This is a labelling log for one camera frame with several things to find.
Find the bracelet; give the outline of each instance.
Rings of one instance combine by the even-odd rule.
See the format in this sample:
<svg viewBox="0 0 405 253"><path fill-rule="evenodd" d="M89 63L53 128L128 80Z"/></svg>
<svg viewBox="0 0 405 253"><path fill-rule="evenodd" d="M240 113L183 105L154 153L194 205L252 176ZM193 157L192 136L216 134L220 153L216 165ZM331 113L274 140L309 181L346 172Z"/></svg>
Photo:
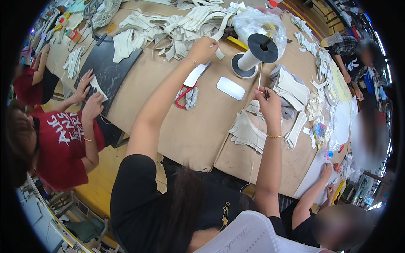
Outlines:
<svg viewBox="0 0 405 253"><path fill-rule="evenodd" d="M267 134L267 137L272 138L272 139L277 139L277 138L281 138L281 137L282 137L282 135L279 135L279 136L273 136L273 135L269 135L269 134Z"/></svg>
<svg viewBox="0 0 405 253"><path fill-rule="evenodd" d="M186 57L186 59L189 59L190 61L192 61L194 63L194 65L197 67L197 61L193 61L191 58Z"/></svg>

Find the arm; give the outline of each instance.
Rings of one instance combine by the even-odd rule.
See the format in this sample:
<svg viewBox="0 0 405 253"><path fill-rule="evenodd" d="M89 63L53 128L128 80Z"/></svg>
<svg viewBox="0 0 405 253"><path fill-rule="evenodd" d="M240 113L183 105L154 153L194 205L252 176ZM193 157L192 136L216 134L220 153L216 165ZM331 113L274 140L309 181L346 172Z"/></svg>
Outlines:
<svg viewBox="0 0 405 253"><path fill-rule="evenodd" d="M337 63L340 71L342 72L345 82L350 83L350 74L349 74L349 72L347 72L347 70L345 68L345 64L342 61L342 57L340 55L332 55L332 57L335 60L335 62Z"/></svg>
<svg viewBox="0 0 405 253"><path fill-rule="evenodd" d="M253 99L259 100L260 110L266 119L267 134L281 135L281 100L268 89L270 98L264 99L264 94L254 91ZM280 217L278 192L281 181L281 138L267 137L264 143L262 160L256 182L255 202L259 211L267 217Z"/></svg>
<svg viewBox="0 0 405 253"><path fill-rule="evenodd" d="M330 165L330 163L324 164L321 179L304 193L297 206L294 208L294 211L292 213L293 230L311 216L311 214L309 213L309 209L315 202L316 197L318 197L319 193L325 189L325 184L328 182L331 174L332 166Z"/></svg>
<svg viewBox="0 0 405 253"><path fill-rule="evenodd" d="M328 185L328 188L326 189L326 193L328 194L328 198L320 206L319 211L321 211L325 207L328 207L328 206L332 205L332 202L334 200L333 197L335 196L335 192L336 192L336 186L334 184Z"/></svg>
<svg viewBox="0 0 405 253"><path fill-rule="evenodd" d="M161 82L139 111L132 126L126 156L142 154L156 160L160 127L176 94L187 76L196 67L193 61L196 61L197 65L206 63L217 49L218 43L209 37L204 36L195 41L188 53L189 59L183 59L180 62Z"/></svg>
<svg viewBox="0 0 405 253"><path fill-rule="evenodd" d="M364 100L363 93L361 92L360 88L358 87L357 83L354 81L350 82L353 86L354 92L356 93L356 97L359 99L359 101Z"/></svg>
<svg viewBox="0 0 405 253"><path fill-rule="evenodd" d="M64 112L66 111L72 104L80 103L82 102L86 96L87 93L89 93L90 86L87 87L90 83L90 81L94 78L94 75L92 75L93 69L89 69L82 77L80 80L79 84L77 85L77 90L76 93L71 96L70 98L60 102L59 104L51 107L49 110L46 110L44 112Z"/></svg>
<svg viewBox="0 0 405 253"><path fill-rule="evenodd" d="M41 52L39 52L38 56L36 57L34 66L32 67L32 68L35 69L36 71L38 71L39 62L41 61L42 51L43 51L43 50L41 50Z"/></svg>
<svg viewBox="0 0 405 253"><path fill-rule="evenodd" d="M39 59L38 71L34 72L34 78L32 79L32 85L35 85L35 84L41 82L42 78L44 78L45 64L46 64L48 52L49 52L49 44L46 44L41 53L41 58Z"/></svg>
<svg viewBox="0 0 405 253"><path fill-rule="evenodd" d="M93 94L83 108L81 124L86 145L86 156L81 160L86 169L86 173L90 173L98 165L98 149L96 138L94 136L93 120L100 115L104 106L101 105L101 100L104 98L100 92Z"/></svg>

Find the work table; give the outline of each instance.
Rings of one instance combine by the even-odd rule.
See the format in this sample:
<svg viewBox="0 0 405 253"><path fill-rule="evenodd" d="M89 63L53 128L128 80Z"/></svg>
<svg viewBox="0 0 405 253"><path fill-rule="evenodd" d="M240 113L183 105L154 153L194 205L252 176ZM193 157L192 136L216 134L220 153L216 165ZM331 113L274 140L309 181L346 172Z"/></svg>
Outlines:
<svg viewBox="0 0 405 253"><path fill-rule="evenodd" d="M116 29L118 29L118 24L136 8L140 8L146 14L164 16L186 15L189 12L189 10L181 11L175 7L162 4L129 1L121 4L121 9L115 14L110 23L117 24ZM284 64L292 74L303 79L309 89L313 89L311 81L317 77L318 71L315 57L310 52L303 53L299 51L299 44L294 37L294 32L298 33L299 29L291 23L290 19L291 14L285 13L283 15L282 20L287 29L287 38L292 40L292 43L287 44L284 55L279 61L263 65L261 85L269 86L271 83L270 72L275 68L276 64ZM107 27L108 25L99 28L97 33L103 34ZM86 37L88 33L91 33L90 28L82 36ZM68 44L70 40L63 38L62 43L58 44L59 32L55 32L54 36L57 39L49 51L47 68L58 76L64 85L74 91L73 85L76 79L79 78L79 74L76 74L73 79L68 79L67 71L63 69L69 55ZM85 47L84 50L89 47L80 59L79 69L83 66L85 59L95 44L91 34L79 44ZM73 42L70 43L69 49L72 49L73 45ZM199 171L210 171L215 162L215 167L218 169L248 181L251 157L254 155L255 150L245 145L235 145L230 142L228 131L232 127L237 113L246 108L251 101L252 88L254 85L258 85L258 75L251 79L236 77L231 70L230 61L233 55L242 50L236 45L223 40L219 41L219 46L225 58L219 61L214 57L212 66L198 80L199 93L196 106L186 111L177 108L174 103L172 104L160 131L158 152ZM144 48L143 54L135 62L121 84L110 111L106 115L110 122L128 134L147 98L179 64L179 61L175 59L163 61L165 57L157 56L157 52L154 53L152 59L152 47L153 43ZM236 82L246 90L241 101L216 88L216 84L221 77ZM249 116L260 130L266 132L264 121L250 113ZM292 128L294 122L295 118L288 121L284 120L283 135ZM287 147L288 145L282 141L283 168L280 193L294 197L294 192L304 178L315 156L315 149L311 147L310 137L303 133L300 134L294 151L291 152ZM341 162L345 154L346 150L343 150L340 154L335 154L333 160ZM254 156L253 183L256 182L260 159L260 155Z"/></svg>

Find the white face mask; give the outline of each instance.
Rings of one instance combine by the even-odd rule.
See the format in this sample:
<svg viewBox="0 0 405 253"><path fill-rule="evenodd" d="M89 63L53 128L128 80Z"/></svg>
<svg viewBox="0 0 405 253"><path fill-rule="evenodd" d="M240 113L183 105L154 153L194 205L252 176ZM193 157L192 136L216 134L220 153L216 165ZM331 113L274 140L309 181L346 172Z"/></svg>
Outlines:
<svg viewBox="0 0 405 253"><path fill-rule="evenodd" d="M243 211L194 253L318 253L322 250L278 236L266 216L255 211Z"/></svg>

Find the black cutting board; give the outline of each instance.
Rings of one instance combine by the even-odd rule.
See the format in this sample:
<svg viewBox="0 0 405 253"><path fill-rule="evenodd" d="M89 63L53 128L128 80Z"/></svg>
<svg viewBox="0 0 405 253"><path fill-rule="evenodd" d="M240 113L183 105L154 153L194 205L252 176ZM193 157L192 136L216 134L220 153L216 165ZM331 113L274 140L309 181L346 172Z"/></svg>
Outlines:
<svg viewBox="0 0 405 253"><path fill-rule="evenodd" d="M93 73L96 75L98 84L108 98L108 100L103 103L104 109L101 112L101 114L106 117L125 76L142 52L142 49L137 49L133 51L128 58L121 60L120 63L114 63L114 40L111 36L107 35L100 46L95 45L93 47L84 62L79 76L76 79L74 85L75 89L77 89L77 85L82 76L89 69L93 68ZM89 99L93 93L93 88L90 88L86 100Z"/></svg>

